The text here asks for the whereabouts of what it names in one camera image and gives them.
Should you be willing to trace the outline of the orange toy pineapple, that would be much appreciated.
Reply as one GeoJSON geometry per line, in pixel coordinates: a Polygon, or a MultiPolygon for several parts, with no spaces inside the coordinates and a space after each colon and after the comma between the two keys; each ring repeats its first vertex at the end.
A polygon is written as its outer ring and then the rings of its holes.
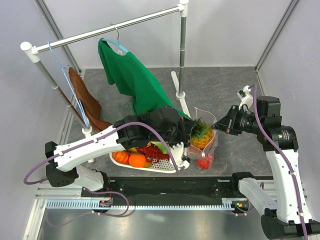
{"type": "Polygon", "coordinates": [[[211,126],[202,120],[202,118],[194,120],[194,126],[190,133],[191,144],[203,150],[213,139],[213,129],[211,126]]]}

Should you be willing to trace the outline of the clear pink zip top bag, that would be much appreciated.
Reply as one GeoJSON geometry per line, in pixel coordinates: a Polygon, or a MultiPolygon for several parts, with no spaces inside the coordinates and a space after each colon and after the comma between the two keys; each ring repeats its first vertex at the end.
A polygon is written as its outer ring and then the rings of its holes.
{"type": "MultiPolygon", "coordinates": [[[[206,122],[210,126],[212,126],[214,123],[217,122],[216,117],[211,112],[195,107],[195,118],[193,120],[197,120],[199,118],[201,118],[204,122],[206,122]]],[[[198,159],[211,159],[212,165],[213,165],[213,162],[215,159],[215,149],[217,148],[217,146],[218,146],[218,132],[217,132],[217,130],[213,129],[213,139],[202,150],[202,157],[200,157],[198,159]]],[[[200,169],[196,164],[197,159],[192,159],[192,158],[190,158],[190,159],[192,161],[194,161],[195,166],[198,169],[200,169]]]]}

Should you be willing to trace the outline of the toy orange fruit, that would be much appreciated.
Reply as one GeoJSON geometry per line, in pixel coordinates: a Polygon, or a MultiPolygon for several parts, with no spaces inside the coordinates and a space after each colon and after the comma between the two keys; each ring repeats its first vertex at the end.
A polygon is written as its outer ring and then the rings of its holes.
{"type": "Polygon", "coordinates": [[[128,164],[131,167],[142,168],[146,163],[146,157],[143,154],[133,153],[128,158],[128,164]]]}

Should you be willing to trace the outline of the orange toy pumpkin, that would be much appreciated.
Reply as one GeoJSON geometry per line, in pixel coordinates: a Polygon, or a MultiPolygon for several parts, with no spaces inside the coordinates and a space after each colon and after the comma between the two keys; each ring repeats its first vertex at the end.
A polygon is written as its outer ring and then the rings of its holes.
{"type": "Polygon", "coordinates": [[[112,153],[112,158],[120,164],[128,165],[129,164],[129,153],[126,151],[116,151],[112,153]]]}

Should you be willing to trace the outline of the toy watermelon slice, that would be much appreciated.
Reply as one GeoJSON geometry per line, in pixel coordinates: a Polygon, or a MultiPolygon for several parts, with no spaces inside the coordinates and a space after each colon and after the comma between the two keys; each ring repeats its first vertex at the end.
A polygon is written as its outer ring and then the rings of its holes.
{"type": "Polygon", "coordinates": [[[202,150],[195,147],[195,146],[190,146],[187,152],[187,156],[190,159],[198,159],[202,157],[202,150]]]}

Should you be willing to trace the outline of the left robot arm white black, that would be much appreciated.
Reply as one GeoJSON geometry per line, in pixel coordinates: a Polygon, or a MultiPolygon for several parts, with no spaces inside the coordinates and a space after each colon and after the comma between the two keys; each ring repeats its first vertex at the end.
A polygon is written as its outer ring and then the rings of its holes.
{"type": "Polygon", "coordinates": [[[52,187],[75,184],[93,191],[99,197],[110,191],[107,175],[82,166],[88,160],[128,150],[145,147],[149,142],[162,142],[169,161],[176,172],[187,167],[183,160],[185,148],[191,144],[190,134],[195,122],[183,117],[171,106],[153,112],[129,115],[105,130],[90,137],[65,145],[45,144],[48,165],[46,177],[52,187]]]}

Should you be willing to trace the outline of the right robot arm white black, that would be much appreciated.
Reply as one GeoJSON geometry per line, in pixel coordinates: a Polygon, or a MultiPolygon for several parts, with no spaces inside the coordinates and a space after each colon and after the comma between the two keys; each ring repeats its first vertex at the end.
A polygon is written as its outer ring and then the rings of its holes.
{"type": "Polygon", "coordinates": [[[229,191],[235,197],[244,195],[259,212],[262,230],[269,240],[318,235],[320,223],[313,219],[302,188],[296,132],[282,125],[277,97],[259,96],[254,107],[254,112],[248,113],[233,105],[212,128],[234,136],[243,132],[257,136],[271,167],[276,200],[249,172],[233,173],[229,191]]]}

